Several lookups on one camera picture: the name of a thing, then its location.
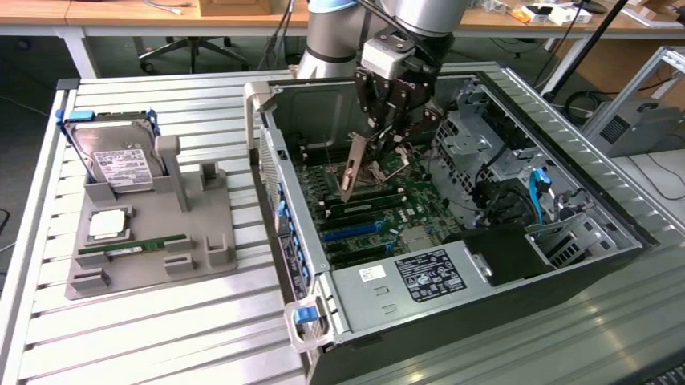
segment wooden desk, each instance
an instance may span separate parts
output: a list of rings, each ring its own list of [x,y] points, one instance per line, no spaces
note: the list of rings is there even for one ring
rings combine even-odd
[[[267,16],[213,16],[201,17],[196,0],[193,6],[181,8],[183,15],[175,15],[164,10],[147,6],[141,0],[108,0],[105,2],[72,2],[66,12],[66,23],[73,26],[240,26],[275,27],[280,21],[283,5],[273,7],[273,14]],[[597,29],[603,20],[602,15],[594,15],[590,23],[577,24],[573,34],[589,34]],[[305,0],[296,0],[289,26],[305,28],[308,21]],[[566,26],[543,24],[526,25],[507,14],[484,12],[475,8],[466,11],[456,35],[480,33],[490,37],[492,33],[523,34],[563,34]],[[606,34],[654,34],[683,33],[685,30],[658,30],[643,27],[626,15],[619,14]]]
[[[197,1],[179,8],[183,15],[159,10],[143,0],[107,0],[104,2],[72,2],[66,22],[73,26],[267,26],[275,27],[283,16],[284,5],[275,6],[273,14],[264,16],[200,16]],[[307,1],[296,0],[289,26],[307,27]]]
[[[308,22],[305,0],[295,0],[295,11],[289,21],[288,35],[305,35]],[[280,21],[283,7],[273,7],[273,14],[265,16],[201,17],[196,7],[183,8],[183,15],[157,10],[143,0],[107,0],[104,2],[70,2],[68,0],[0,0],[0,34],[57,35],[64,38],[72,53],[78,74],[84,78],[97,77],[94,61],[89,57],[89,36],[267,36]],[[574,26],[570,39],[578,39],[569,50],[565,63],[570,62],[579,48],[599,26],[602,16],[594,16],[589,24]],[[30,27],[33,33],[17,30],[17,25]],[[466,11],[456,37],[558,38],[565,26],[550,22],[526,25],[507,14],[486,13],[480,9]],[[605,38],[609,39],[682,39],[685,30],[649,29],[619,14],[610,25]]]
[[[69,0],[0,0],[0,24],[66,25]]]

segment hard drive label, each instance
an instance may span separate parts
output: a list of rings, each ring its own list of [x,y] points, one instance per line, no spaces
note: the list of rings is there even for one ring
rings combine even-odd
[[[111,187],[152,183],[152,174],[141,149],[93,152]]]
[[[466,283],[443,249],[395,261],[395,265],[415,302],[466,289]]]

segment vent slot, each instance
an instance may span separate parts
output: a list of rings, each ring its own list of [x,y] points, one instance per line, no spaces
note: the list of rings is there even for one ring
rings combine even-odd
[[[621,118],[621,116],[614,116],[603,130],[601,130],[601,137],[606,139],[606,141],[610,144],[614,144],[618,142],[618,139],[621,139],[621,136],[625,134],[625,132],[629,130],[630,124]]]

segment circuit board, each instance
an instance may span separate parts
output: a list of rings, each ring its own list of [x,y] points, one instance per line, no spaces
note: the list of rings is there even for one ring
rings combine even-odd
[[[424,175],[420,151],[410,155],[408,165],[382,183],[367,168],[360,169],[348,202],[340,200],[338,187],[344,164],[295,166],[334,268],[427,249],[463,230]],[[395,153],[378,164],[386,175],[403,166]]]

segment blue pcie slot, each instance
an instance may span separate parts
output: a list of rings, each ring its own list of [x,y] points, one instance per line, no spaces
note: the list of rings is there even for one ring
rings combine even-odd
[[[334,231],[331,233],[323,234],[321,240],[324,242],[339,241],[340,239],[347,239],[351,237],[356,237],[359,235],[366,235],[371,233],[376,233],[380,231],[380,226],[383,225],[383,221],[376,221],[374,223],[368,223],[367,225],[354,227],[351,229]]]

